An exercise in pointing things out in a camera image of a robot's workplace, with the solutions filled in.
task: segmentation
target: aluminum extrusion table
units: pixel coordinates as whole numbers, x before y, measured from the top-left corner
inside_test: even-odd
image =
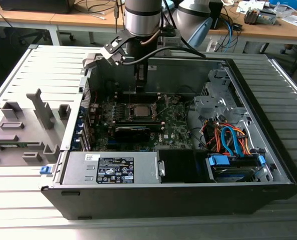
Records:
[[[41,88],[54,108],[72,103],[84,75],[85,53],[94,47],[43,46],[28,49],[0,88],[5,101],[33,105],[17,93]],[[187,55],[172,52],[174,56]],[[207,53],[231,58],[261,104],[297,165],[297,86],[265,55]],[[297,195],[252,215],[151,219],[66,220],[40,193],[40,167],[0,166],[0,239],[292,239],[297,240]]]

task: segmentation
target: metal bracket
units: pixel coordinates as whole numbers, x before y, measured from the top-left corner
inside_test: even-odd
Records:
[[[122,30],[118,32],[113,41],[105,44],[104,48],[109,54],[114,54],[120,47],[122,47],[123,44],[135,37],[136,36],[130,34],[128,30]]]

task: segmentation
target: warning label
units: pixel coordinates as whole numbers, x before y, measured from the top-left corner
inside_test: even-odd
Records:
[[[98,159],[98,184],[133,184],[133,157],[100,157]]]

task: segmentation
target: barcode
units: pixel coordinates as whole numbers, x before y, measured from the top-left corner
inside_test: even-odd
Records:
[[[98,161],[100,154],[85,154],[85,161]]]

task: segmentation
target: side panel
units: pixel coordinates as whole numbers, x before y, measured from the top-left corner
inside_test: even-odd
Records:
[[[44,196],[69,220],[251,214],[297,193],[290,185],[160,188],[44,188]]]

